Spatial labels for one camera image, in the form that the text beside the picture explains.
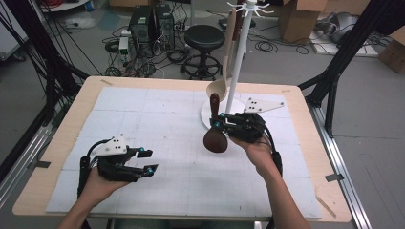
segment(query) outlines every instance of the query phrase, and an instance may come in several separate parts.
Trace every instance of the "spoon handle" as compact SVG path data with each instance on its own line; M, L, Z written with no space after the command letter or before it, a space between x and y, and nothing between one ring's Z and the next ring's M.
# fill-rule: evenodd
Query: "spoon handle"
M213 93L209 97L209 105L211 106L211 117L218 118L218 111L220 110L220 97L218 94Z

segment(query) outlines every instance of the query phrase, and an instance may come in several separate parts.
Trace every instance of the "wooden table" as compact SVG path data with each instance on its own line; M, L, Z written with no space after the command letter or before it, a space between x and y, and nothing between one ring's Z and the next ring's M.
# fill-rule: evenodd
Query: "wooden table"
M51 162L50 167L36 168L33 171L12 211L19 216L57 215L47 213L45 209L64 161L75 145L76 138L103 87L205 91L208 84L207 81L89 77L41 158L43 161ZM317 221L350 221L352 215L339 184L337 181L327 182L325 179L325 176L333 174L333 170L301 90L296 86L239 83L237 92L281 94L285 97L322 212L322 217Z

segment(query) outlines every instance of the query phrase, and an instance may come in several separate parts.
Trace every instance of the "white bracket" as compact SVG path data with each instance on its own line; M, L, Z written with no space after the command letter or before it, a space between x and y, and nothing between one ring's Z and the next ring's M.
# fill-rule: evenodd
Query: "white bracket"
M284 107L284 102L274 102L249 98L246 102L244 113L263 113L277 108Z
M107 143L102 144L92 151L92 156L123 155L126 153L126 143L124 135L113 137Z

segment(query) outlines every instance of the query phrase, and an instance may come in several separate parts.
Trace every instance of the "robotic hand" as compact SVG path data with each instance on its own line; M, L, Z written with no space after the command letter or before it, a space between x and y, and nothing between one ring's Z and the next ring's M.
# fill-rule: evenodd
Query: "robotic hand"
M283 174L280 153L276 151L271 133L261 116L255 113L236 113L235 115L221 113L216 118L211 117L210 124L217 131L249 143L256 142L263 137L271 147L271 155L277 169L281 175Z
M158 164L146 165L143 168L125 166L125 163L134 156L137 158L151 157L153 151L140 148L130 148L125 144L123 135L105 139L94 144L88 154L80 159L80 178L77 188L79 197L93 165L97 162L98 173L112 181L137 182L139 178L151 177L157 170Z

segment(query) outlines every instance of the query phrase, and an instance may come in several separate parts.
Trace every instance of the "white paper sheet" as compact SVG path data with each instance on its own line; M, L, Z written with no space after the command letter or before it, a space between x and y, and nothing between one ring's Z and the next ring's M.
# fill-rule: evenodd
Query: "white paper sheet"
M309 173L282 95L235 94L284 102L262 113L284 163L284 178L306 218L320 218ZM158 164L152 177L116 191L93 213L194 217L271 215L263 179L245 152L229 141L222 154L203 147L206 133L200 108L205 92L104 88L61 171L47 212L68 212L76 199L79 160L101 139L124 134L130 147L153 150L127 166Z

